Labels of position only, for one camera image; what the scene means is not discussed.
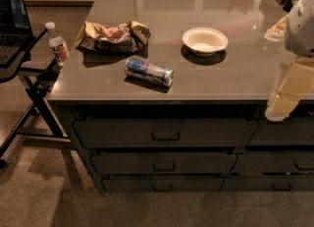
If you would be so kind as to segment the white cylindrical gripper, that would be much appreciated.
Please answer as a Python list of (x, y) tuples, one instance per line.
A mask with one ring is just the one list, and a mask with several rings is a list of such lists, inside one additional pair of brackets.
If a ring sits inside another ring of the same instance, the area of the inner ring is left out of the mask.
[(280, 81), (270, 96), (265, 117), (272, 122), (282, 122), (313, 89), (314, 59), (296, 57), (281, 68)]

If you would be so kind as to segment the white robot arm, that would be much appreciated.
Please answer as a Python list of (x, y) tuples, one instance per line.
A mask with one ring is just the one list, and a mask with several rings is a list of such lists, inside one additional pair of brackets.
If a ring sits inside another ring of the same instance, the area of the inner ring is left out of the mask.
[(280, 65), (265, 111), (269, 121), (281, 122), (314, 89), (314, 0), (297, 0), (264, 37), (283, 40), (295, 55), (293, 62)]

